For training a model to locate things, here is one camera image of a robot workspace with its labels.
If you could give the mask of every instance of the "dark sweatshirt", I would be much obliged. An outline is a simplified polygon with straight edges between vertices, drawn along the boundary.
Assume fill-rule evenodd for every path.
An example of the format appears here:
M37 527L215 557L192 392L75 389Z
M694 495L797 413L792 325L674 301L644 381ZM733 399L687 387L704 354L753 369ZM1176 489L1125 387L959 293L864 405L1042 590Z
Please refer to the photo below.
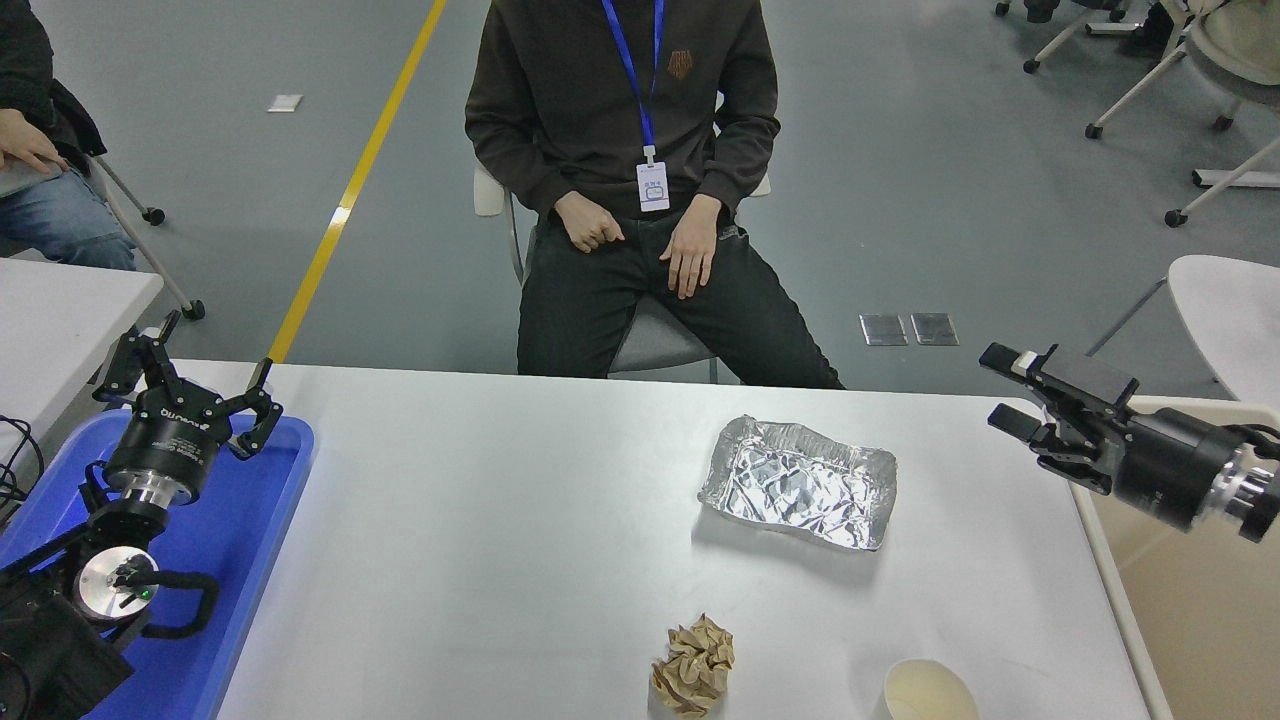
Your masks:
M653 0L613 3L648 100ZM668 0L663 27L650 113L672 208L700 192L732 213L764 177L778 132L760 3ZM576 190L616 217L641 217L640 110L600 0L494 0L466 131L485 169L541 215Z
M54 50L29 0L0 0L0 108L20 110L82 173L84 154L106 152L88 111L54 79Z

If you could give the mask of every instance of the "jeans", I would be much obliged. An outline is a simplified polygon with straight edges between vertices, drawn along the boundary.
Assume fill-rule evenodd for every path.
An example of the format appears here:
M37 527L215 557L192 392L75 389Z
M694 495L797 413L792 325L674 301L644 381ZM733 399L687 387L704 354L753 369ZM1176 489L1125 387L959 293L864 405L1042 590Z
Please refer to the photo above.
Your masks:
M8 158L5 161L19 160ZM0 237L35 247L68 265L136 270L133 242L106 202L72 168L0 197Z
M681 217L620 219L626 240L590 254L573 247L558 218L544 218L520 302L520 373L605 377L648 292L744 383L842 389L800 309L742 228L719 228L707 287L687 300L667 290L668 265L658 256Z

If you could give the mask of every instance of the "blue tray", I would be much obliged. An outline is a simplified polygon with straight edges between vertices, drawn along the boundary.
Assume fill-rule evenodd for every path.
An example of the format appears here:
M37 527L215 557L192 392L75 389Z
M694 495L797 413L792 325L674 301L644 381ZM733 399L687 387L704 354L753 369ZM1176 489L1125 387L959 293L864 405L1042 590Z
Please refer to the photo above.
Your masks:
M250 415L236 415L232 428L243 432L252 420ZM84 466L110 457L128 421L128 410L102 413L67 439L31 498L0 536L0 565L86 519L77 492L84 482ZM218 606L209 626L191 638L133 641L124 651L133 676L86 717L206 720L218 715L302 495L314 445L310 425L297 418L280 418L262 452L242 462L223 448L200 501L169 509L169 528L151 543L151 555L161 569L218 578ZM187 624L195 616L198 594L161 588L151 603L152 621Z

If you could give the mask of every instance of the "id badge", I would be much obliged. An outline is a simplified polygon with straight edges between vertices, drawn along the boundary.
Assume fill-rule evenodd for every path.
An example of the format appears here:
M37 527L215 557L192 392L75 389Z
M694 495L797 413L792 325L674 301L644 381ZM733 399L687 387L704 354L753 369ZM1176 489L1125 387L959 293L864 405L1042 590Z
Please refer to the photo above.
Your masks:
M640 211L671 209L671 190L667 187L666 163L640 163L636 165L636 179L640 181Z

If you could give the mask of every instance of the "aluminum foil tray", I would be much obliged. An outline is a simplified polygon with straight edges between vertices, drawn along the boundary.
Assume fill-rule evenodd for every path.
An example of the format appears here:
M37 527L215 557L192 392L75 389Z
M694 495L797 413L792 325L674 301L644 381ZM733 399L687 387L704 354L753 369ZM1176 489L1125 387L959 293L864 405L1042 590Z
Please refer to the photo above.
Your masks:
M698 500L721 512L847 550L878 550L897 496L897 459L804 425L742 415L721 430Z

